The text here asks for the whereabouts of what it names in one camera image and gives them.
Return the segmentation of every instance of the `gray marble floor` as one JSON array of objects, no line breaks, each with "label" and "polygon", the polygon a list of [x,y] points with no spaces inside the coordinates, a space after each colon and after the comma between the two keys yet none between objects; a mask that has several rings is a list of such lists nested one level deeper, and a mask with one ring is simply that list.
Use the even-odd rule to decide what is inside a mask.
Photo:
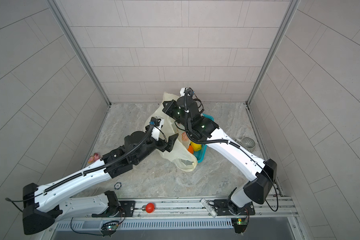
[{"label": "gray marble floor", "polygon": [[[105,154],[123,145],[124,137],[141,131],[144,122],[157,108],[158,103],[113,104],[93,152]],[[204,108],[231,138],[247,136],[254,139],[254,154],[262,157],[243,103],[204,103]],[[211,148],[207,148],[204,161],[192,172],[181,171],[156,151],[133,170],[96,184],[77,197],[115,190],[116,182],[122,183],[122,187],[115,190],[119,198],[227,196],[235,187],[248,181],[230,161]]]}]

